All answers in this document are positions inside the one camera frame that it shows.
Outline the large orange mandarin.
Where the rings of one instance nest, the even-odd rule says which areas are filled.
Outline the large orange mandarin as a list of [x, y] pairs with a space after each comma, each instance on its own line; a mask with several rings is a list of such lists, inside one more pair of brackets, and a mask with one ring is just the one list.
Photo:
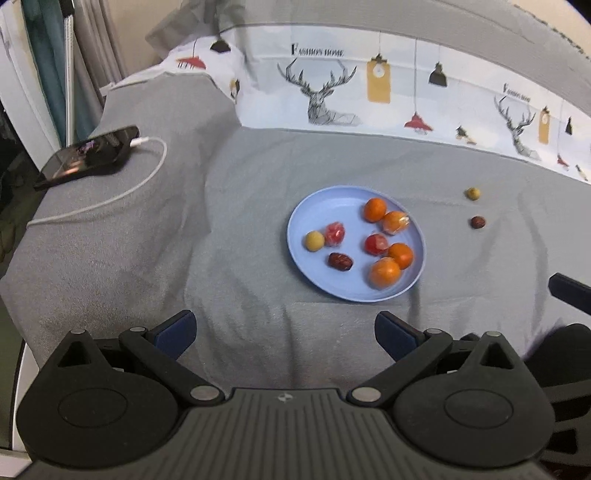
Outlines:
[[402, 270], [392, 257], [384, 257], [370, 267], [369, 282], [377, 289], [386, 289], [396, 284], [401, 278]]

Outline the small orange kumquat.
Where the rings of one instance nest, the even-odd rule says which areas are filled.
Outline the small orange kumquat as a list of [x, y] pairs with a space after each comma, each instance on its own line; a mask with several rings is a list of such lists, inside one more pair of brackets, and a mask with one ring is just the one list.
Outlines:
[[413, 249], [405, 243], [392, 244], [387, 255], [394, 259], [401, 270], [408, 269], [414, 262], [415, 254]]

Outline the dark red jujube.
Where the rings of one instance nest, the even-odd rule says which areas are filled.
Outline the dark red jujube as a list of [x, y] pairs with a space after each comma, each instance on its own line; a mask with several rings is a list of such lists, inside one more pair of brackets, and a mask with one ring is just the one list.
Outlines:
[[486, 226], [486, 219], [482, 216], [474, 216], [470, 219], [470, 226], [475, 229], [482, 229]]
[[352, 269], [353, 259], [344, 253], [332, 252], [328, 257], [328, 265], [335, 270], [346, 272]]

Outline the small orange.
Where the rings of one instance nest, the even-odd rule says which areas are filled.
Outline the small orange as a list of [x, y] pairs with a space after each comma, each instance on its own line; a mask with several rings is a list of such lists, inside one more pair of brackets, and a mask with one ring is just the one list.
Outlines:
[[388, 235], [396, 235], [406, 230], [410, 224], [409, 215], [403, 211], [390, 211], [381, 220], [382, 230]]

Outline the small red fruit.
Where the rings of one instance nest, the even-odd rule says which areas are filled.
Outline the small red fruit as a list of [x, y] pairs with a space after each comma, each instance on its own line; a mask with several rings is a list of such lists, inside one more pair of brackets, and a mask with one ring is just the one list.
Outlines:
[[325, 245], [335, 247], [342, 244], [346, 236], [346, 228], [342, 222], [332, 222], [325, 226], [324, 237]]

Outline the yellow-green round fruit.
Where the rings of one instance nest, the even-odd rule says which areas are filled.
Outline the yellow-green round fruit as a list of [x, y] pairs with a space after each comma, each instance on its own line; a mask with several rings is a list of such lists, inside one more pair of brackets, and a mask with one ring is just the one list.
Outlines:
[[325, 247], [325, 235], [317, 230], [308, 232], [304, 237], [304, 247], [310, 252], [316, 252]]
[[465, 195], [471, 201], [477, 201], [481, 197], [481, 191], [477, 187], [471, 187], [466, 190]]

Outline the grey patterned sofa cover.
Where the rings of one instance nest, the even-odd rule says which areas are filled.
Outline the grey patterned sofa cover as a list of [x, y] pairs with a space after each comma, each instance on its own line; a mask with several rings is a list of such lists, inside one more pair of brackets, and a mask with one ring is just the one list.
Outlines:
[[[590, 60], [561, 34], [506, 1], [220, 1], [204, 18], [107, 95], [98, 132], [143, 144], [48, 190], [10, 261], [1, 297], [38, 364], [73, 330], [190, 310], [181, 361], [219, 388], [346, 391], [392, 363], [383, 310], [522, 356], [589, 322], [547, 287], [590, 280]], [[342, 300], [294, 264], [291, 213], [339, 185], [416, 220], [411, 290]]]

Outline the light blue round plate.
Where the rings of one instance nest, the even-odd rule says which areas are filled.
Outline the light blue round plate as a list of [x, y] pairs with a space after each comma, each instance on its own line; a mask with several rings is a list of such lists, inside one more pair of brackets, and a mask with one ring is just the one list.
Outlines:
[[[386, 201], [388, 211], [408, 210], [400, 202], [377, 191], [360, 186], [339, 185], [318, 190], [294, 208], [287, 222], [287, 248], [294, 264], [318, 289], [342, 300], [376, 303], [398, 297], [414, 287], [425, 267], [426, 246], [423, 232], [414, 218], [410, 226], [392, 237], [395, 243], [405, 243], [415, 254], [413, 264], [402, 271], [393, 286], [377, 289], [370, 285], [370, 266], [377, 257], [363, 250], [363, 242], [370, 234], [379, 233], [381, 225], [363, 219], [363, 206], [370, 198]], [[304, 247], [304, 237], [311, 231], [322, 232], [332, 222], [342, 222], [346, 236], [337, 247], [325, 246], [316, 252]], [[328, 265], [332, 252], [344, 253], [353, 259], [351, 270], [342, 272]]]

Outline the black smartphone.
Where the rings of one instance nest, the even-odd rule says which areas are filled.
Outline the black smartphone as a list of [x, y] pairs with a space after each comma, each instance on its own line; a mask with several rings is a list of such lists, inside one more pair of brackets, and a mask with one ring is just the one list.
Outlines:
[[128, 126], [62, 148], [43, 166], [34, 190], [43, 191], [85, 177], [116, 173], [129, 158], [131, 142], [138, 138], [139, 129]]

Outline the grey curtain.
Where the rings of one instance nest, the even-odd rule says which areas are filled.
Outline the grey curtain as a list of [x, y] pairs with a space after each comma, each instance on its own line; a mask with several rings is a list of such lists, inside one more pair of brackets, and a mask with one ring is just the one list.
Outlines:
[[109, 2], [75, 0], [74, 29], [87, 72], [99, 101], [126, 75]]

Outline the white door frame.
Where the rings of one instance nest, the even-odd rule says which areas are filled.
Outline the white door frame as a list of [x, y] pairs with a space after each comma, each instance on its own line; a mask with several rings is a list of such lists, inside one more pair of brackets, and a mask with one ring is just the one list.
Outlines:
[[21, 1], [1, 6], [1, 103], [38, 170], [61, 148], [28, 38]]

